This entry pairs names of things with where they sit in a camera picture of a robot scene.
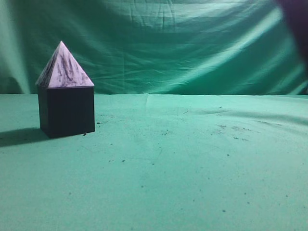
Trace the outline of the dark robot arm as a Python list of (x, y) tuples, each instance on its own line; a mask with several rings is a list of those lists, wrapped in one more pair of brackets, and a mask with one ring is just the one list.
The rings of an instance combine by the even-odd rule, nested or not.
[(308, 63), (308, 1), (278, 0), (277, 2), (295, 37), (302, 58)]

